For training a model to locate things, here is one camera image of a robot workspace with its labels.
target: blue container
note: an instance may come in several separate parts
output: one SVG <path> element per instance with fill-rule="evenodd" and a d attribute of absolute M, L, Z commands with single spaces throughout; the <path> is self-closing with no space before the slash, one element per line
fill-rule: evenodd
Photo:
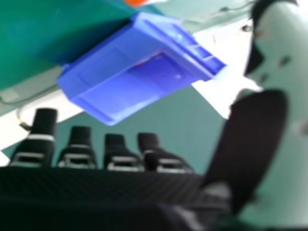
<path fill-rule="evenodd" d="M 66 65 L 57 82 L 71 102 L 111 126 L 193 82 L 214 78 L 225 64 L 180 24 L 139 13 Z"/>

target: blue plastic bin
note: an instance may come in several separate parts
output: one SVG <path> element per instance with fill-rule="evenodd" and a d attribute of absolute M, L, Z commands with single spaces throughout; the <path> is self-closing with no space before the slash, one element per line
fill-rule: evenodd
<path fill-rule="evenodd" d="M 214 78 L 225 64 L 180 24 L 139 13 L 66 65 L 57 82 L 71 102 L 111 126 L 193 82 Z"/>

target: orange object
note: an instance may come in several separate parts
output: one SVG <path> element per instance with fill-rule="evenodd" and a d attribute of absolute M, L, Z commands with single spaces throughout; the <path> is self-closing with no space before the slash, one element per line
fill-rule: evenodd
<path fill-rule="evenodd" d="M 130 6 L 142 6 L 147 3 L 148 0 L 124 0 Z"/>

